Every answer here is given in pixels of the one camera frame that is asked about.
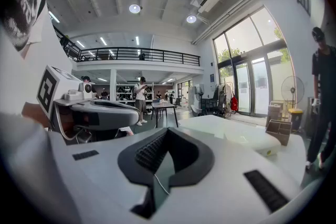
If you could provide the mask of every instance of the black t-shirt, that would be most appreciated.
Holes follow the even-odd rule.
[[[319,90],[321,99],[336,101],[336,52],[330,48],[330,53],[325,55],[318,50],[313,54],[312,74],[319,76]]]

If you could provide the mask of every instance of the yellow bin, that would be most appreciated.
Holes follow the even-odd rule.
[[[297,131],[300,128],[303,111],[301,109],[289,109],[289,121],[292,123],[292,131]]]

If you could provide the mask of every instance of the black rubber pad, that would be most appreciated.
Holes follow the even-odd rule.
[[[271,212],[275,212],[288,203],[288,199],[282,195],[259,171],[254,170],[247,172],[244,175]]]
[[[75,159],[75,161],[78,161],[80,159],[85,159],[85,158],[92,157],[98,154],[99,153],[97,151],[86,151],[82,153],[73,154],[72,156]]]

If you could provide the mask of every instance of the pipe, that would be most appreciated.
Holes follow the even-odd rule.
[[[209,36],[214,30],[216,30],[227,18],[234,15],[236,12],[245,7],[252,0],[239,0],[232,7],[230,7],[225,13],[219,16],[208,28],[206,28],[193,42],[197,45],[201,40]]]

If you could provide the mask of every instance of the white cable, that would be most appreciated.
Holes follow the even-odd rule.
[[[157,182],[159,182],[161,188],[163,188],[164,192],[167,193],[169,195],[169,192],[166,191],[166,189],[162,186],[161,182],[159,181],[158,177],[156,176],[156,174],[154,174],[154,176],[156,177],[156,179],[158,180]]]

